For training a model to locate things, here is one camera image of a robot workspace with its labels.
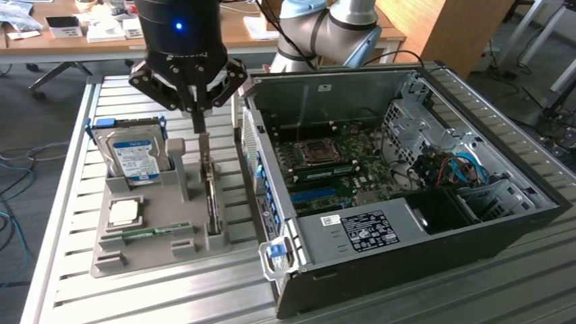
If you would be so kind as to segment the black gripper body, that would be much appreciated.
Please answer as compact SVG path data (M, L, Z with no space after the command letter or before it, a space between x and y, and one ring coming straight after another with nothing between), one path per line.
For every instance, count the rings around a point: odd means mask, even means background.
M156 0L135 5L154 72L174 84L210 84L228 61L220 2Z

